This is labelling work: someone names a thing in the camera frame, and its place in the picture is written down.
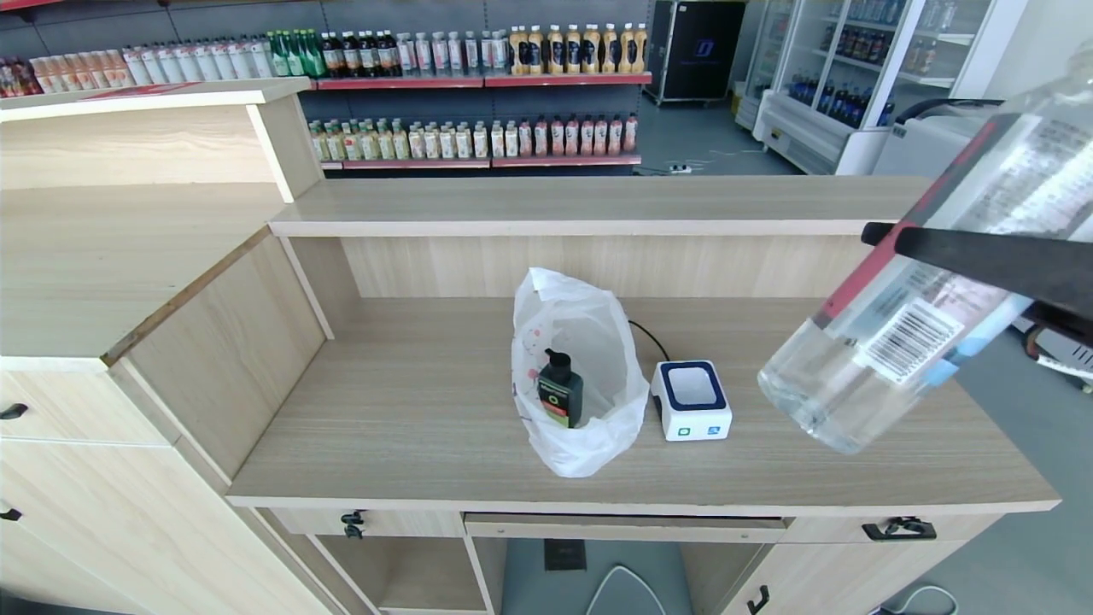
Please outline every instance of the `wall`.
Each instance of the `wall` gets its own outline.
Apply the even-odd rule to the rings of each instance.
[[[1004,5],[1006,0],[998,0]],[[1093,38],[1093,2],[1030,0],[1009,46],[1002,54],[987,98],[1008,98],[1066,70],[1067,58]]]

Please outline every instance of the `cabinet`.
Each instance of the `cabinet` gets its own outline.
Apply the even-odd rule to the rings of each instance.
[[[963,544],[925,541],[774,545],[765,556],[756,558],[754,569],[744,572],[737,590],[728,595],[726,607],[717,613],[865,614]]]

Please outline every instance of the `bottle label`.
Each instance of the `bottle label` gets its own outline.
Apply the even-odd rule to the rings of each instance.
[[[566,44],[566,48],[569,51],[569,54],[568,54],[569,57],[568,57],[568,62],[567,63],[579,64],[580,63],[580,43],[577,43],[576,40],[569,40]]]

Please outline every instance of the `black cable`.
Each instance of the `black cable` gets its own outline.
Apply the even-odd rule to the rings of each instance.
[[[657,348],[660,350],[660,354],[665,356],[665,360],[666,362],[671,362],[672,360],[671,357],[668,356],[668,352],[665,351],[665,347],[660,344],[660,341],[657,340],[657,336],[655,336],[651,333],[649,333],[649,330],[643,328],[642,326],[635,323],[634,321],[626,321],[626,322],[630,323],[630,324],[632,324],[632,326],[634,326],[635,328],[642,330],[643,332],[645,332],[645,335],[649,336],[649,340],[651,340],[653,343],[657,345]]]

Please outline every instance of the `refrigerator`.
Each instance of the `refrigerator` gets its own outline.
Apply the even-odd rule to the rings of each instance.
[[[1026,2],[797,0],[752,135],[806,173],[868,175],[901,111],[984,96]]]

